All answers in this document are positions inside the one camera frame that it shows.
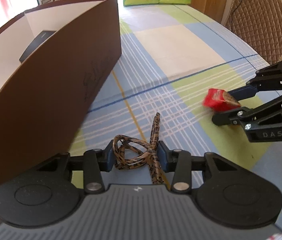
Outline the brown cardboard storage box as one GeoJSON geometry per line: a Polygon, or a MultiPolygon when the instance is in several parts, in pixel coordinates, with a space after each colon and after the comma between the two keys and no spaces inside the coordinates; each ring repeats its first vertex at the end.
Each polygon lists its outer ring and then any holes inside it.
{"type": "Polygon", "coordinates": [[[38,20],[82,12],[20,64],[0,88],[0,185],[67,152],[121,56],[117,0],[62,0],[34,9],[38,20]]]}

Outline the red snack packet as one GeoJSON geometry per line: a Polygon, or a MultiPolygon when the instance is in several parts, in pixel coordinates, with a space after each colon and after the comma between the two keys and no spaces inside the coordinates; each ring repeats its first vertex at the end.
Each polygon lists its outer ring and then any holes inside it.
{"type": "Polygon", "coordinates": [[[202,105],[214,112],[225,112],[241,107],[241,104],[223,89],[210,88],[202,105]]]}

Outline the checked tablecloth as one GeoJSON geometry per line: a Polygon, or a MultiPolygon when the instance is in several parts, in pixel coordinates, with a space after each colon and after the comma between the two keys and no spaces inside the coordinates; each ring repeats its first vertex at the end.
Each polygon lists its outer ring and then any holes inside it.
{"type": "MultiPolygon", "coordinates": [[[[215,152],[268,179],[282,192],[282,142],[251,143],[239,126],[215,126],[203,107],[208,89],[243,86],[267,66],[255,50],[187,5],[120,7],[122,55],[70,148],[81,155],[118,134],[160,139],[193,155],[215,152]]],[[[282,211],[277,220],[282,228],[282,211]]]]}

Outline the leopard print hair clip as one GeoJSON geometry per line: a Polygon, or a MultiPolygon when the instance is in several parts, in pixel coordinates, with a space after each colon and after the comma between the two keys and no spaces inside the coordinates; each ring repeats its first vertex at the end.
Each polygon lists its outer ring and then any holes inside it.
{"type": "Polygon", "coordinates": [[[160,113],[156,113],[151,127],[150,142],[121,134],[114,137],[112,149],[115,156],[114,165],[118,170],[134,170],[147,165],[152,183],[155,185],[164,183],[157,155],[160,120],[160,113]]]}

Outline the quilted brown chair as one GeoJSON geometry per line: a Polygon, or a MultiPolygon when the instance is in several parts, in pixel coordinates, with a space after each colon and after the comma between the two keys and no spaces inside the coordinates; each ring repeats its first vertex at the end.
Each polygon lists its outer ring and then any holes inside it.
{"type": "Polygon", "coordinates": [[[269,64],[282,61],[282,0],[232,0],[224,26],[269,64]]]}

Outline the black product box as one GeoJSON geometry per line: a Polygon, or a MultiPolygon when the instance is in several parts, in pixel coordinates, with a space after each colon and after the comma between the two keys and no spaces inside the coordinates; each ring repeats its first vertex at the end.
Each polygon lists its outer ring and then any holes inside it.
{"type": "Polygon", "coordinates": [[[23,63],[31,53],[33,53],[42,43],[55,33],[53,30],[42,30],[33,41],[27,46],[25,51],[19,58],[20,63],[23,63]]]}

